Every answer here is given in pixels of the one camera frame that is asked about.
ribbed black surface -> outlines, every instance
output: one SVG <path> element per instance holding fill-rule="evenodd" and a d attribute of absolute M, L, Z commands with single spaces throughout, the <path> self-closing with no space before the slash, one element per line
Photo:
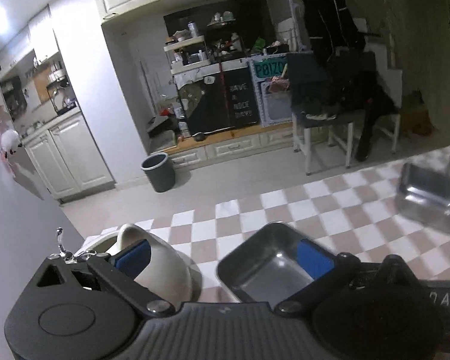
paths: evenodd
<path fill-rule="evenodd" d="M 150 320 L 140 360 L 333 359 L 305 323 L 274 315 L 265 303 L 186 303 L 175 316 Z"/>

wooden board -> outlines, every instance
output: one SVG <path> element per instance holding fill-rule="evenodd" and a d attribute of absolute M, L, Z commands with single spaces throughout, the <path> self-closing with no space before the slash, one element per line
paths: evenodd
<path fill-rule="evenodd" d="M 40 102 L 43 104 L 50 100 L 47 91 L 48 75 L 51 73 L 50 66 L 45 67 L 42 71 L 34 74 L 34 84 L 40 98 Z"/>
<path fill-rule="evenodd" d="M 178 142 L 176 147 L 172 147 L 163 151 L 165 153 L 168 153 L 169 155 L 172 155 L 175 153 L 184 152 L 185 150 L 195 149 L 197 147 L 211 145 L 213 143 L 224 142 L 233 138 L 245 137 L 247 135 L 259 134 L 266 131 L 279 130 L 281 128 L 288 128 L 291 126 L 292 123 L 282 123 L 269 127 L 262 127 L 259 124 L 256 124 L 249 127 L 238 128 L 236 130 L 217 132 L 216 134 L 207 136 L 207 139 L 203 140 L 202 142 L 196 142 L 193 138 L 185 138 L 182 142 Z"/>

gray trash bin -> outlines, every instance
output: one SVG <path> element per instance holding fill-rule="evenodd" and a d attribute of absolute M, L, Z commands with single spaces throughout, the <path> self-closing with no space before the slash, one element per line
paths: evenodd
<path fill-rule="evenodd" d="M 142 170 L 156 192 L 165 192 L 175 185 L 175 169 L 167 153 L 156 153 L 142 162 Z"/>

white plush toy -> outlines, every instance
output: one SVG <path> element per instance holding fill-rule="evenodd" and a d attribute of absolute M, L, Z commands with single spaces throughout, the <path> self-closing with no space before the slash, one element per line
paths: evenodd
<path fill-rule="evenodd" d="M 20 142 L 20 135 L 15 130 L 7 130 L 0 137 L 0 146 L 5 153 L 5 158 L 8 156 L 8 153 L 13 154 L 17 151 L 18 147 L 22 147 L 22 143 Z"/>

blue pad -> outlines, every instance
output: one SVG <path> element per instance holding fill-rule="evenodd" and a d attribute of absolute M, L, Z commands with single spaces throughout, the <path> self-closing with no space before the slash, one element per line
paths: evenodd
<path fill-rule="evenodd" d="M 320 278 L 335 266 L 333 259 L 320 252 L 320 246 L 314 246 L 305 239 L 296 247 L 296 260 L 313 280 Z"/>
<path fill-rule="evenodd" d="M 150 264 L 152 249 L 146 239 L 136 242 L 122 252 L 114 256 L 114 267 L 129 278 L 136 278 Z"/>

